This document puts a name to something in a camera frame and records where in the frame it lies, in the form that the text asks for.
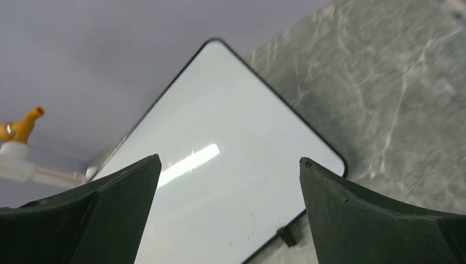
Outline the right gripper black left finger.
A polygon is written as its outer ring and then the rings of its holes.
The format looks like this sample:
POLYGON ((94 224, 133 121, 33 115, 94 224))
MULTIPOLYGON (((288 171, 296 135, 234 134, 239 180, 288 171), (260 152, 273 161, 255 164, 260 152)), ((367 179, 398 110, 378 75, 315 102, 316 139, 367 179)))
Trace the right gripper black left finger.
POLYGON ((158 155, 60 194, 1 208, 1 263, 134 263, 158 155))

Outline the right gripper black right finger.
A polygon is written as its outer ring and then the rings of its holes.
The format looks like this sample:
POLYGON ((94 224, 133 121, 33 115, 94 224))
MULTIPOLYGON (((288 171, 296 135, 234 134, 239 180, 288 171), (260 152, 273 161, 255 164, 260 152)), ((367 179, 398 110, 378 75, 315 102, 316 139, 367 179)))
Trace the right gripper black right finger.
POLYGON ((400 202, 299 162, 319 263, 465 263, 465 215, 400 202))

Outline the white whiteboard black frame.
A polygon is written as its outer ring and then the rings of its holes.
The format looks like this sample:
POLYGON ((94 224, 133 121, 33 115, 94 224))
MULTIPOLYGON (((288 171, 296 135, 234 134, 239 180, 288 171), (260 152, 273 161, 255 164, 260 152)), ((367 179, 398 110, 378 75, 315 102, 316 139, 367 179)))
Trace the white whiteboard black frame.
POLYGON ((102 166, 157 154, 136 263, 244 263, 305 210, 299 161, 344 159, 223 40, 212 38, 102 166))

